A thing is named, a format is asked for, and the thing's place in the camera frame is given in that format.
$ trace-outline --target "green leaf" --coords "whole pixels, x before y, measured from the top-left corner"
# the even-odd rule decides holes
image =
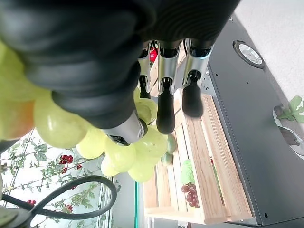
[[[13,167],[10,167],[9,170],[10,170],[10,173],[11,173],[13,176],[15,176],[16,172],[15,172],[14,168],[13,168]]]
[[[301,105],[302,105],[302,98],[300,96],[295,96],[289,102],[289,109],[285,109],[283,113],[280,116],[278,116],[278,119],[287,118],[289,121],[296,120],[299,123],[304,123],[304,114],[300,114],[300,113],[304,113],[304,106]]]
[[[35,158],[36,158],[36,160],[38,162],[39,161],[46,161],[47,160],[47,157],[46,157],[46,155],[43,152],[35,152],[34,156],[35,156]]]
[[[95,195],[94,195],[94,193],[92,193],[92,192],[89,192],[89,198],[91,198],[91,199],[94,199],[94,198],[95,198]]]
[[[102,216],[101,216],[101,220],[102,220],[102,221],[105,221],[105,220],[106,220],[106,215],[102,215]]]
[[[289,102],[289,108],[291,112],[295,112],[297,110],[297,107],[302,103],[302,97],[295,96],[290,102]]]
[[[182,184],[194,183],[194,176],[190,159],[187,159],[182,165],[180,180]]]

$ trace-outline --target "artificial grapes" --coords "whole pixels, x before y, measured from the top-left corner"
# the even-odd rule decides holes
[[[140,102],[135,102],[135,107],[138,113],[138,117],[142,119],[146,124],[149,124],[152,118],[150,108]]]
[[[134,90],[134,94],[133,94],[134,101],[135,102],[138,101],[140,96],[141,96],[141,91],[139,90],[138,87],[136,87],[135,90]]]
[[[134,143],[137,151],[146,153],[151,157],[162,157],[167,151],[167,140],[155,128],[148,126],[147,134]]]
[[[111,164],[118,172],[128,171],[136,160],[136,151],[133,145],[120,146],[107,138],[104,145],[105,155],[109,157]]]
[[[0,42],[0,98],[31,101],[45,92],[27,80],[24,66],[17,54]]]
[[[34,121],[41,138],[58,148],[71,148],[85,137],[88,123],[79,115],[69,113],[57,106],[46,93],[36,100]]]
[[[129,175],[136,182],[147,182],[153,175],[154,165],[148,165],[140,161],[136,161],[134,166],[128,171]]]
[[[101,172],[103,175],[108,177],[112,177],[118,174],[118,172],[113,168],[108,156],[105,156],[101,163]]]
[[[157,104],[153,100],[147,99],[147,98],[140,98],[138,100],[138,102],[141,103],[141,104],[144,104],[145,106],[147,106],[150,109],[150,112],[151,112],[150,122],[155,120],[156,115],[157,115]]]
[[[34,128],[34,102],[0,99],[0,140],[18,139]]]
[[[76,146],[79,154],[86,159],[99,157],[105,151],[106,134],[100,129],[90,126],[86,136]]]

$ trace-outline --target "black rubber finger tip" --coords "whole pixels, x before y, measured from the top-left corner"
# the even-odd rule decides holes
[[[156,119],[157,130],[162,134],[171,134],[175,128],[175,119]]]
[[[203,115],[203,104],[201,101],[184,101],[181,104],[183,112],[192,118],[200,118]]]
[[[203,115],[201,90],[196,83],[191,83],[183,89],[181,107],[183,112],[190,117],[200,118]]]

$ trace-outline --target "red fruit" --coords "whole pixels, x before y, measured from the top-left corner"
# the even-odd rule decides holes
[[[61,173],[64,174],[66,172],[67,172],[67,167],[63,168]]]
[[[196,205],[196,202],[193,202],[193,201],[189,202],[190,207],[195,207],[195,205]]]
[[[152,50],[152,51],[150,52],[150,61],[151,61],[151,62],[154,62],[155,59],[156,59],[156,57],[157,57],[157,52],[156,52],[155,50]]]
[[[187,195],[187,197],[186,197],[186,201],[187,201],[187,202],[192,202],[192,201],[193,201],[192,194],[188,193],[188,195]]]
[[[67,163],[71,164],[73,162],[73,156],[72,155],[69,155],[67,157]]]
[[[189,191],[189,187],[187,185],[182,186],[181,191],[186,193]]]
[[[189,192],[196,193],[196,187],[195,186],[189,186]]]

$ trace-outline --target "black rubber sleeve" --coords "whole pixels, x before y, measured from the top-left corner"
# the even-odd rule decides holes
[[[163,93],[158,96],[156,126],[163,134],[170,134],[174,131],[175,116],[173,99],[173,95],[169,92],[169,88],[164,88]]]
[[[191,84],[182,91],[181,107],[186,115],[194,118],[203,115],[203,104],[200,96],[201,90],[196,81],[192,80]]]
[[[1,39],[55,103],[98,128],[116,127],[135,110],[142,50],[136,30],[152,23],[155,9],[148,1],[67,2],[0,1]]]

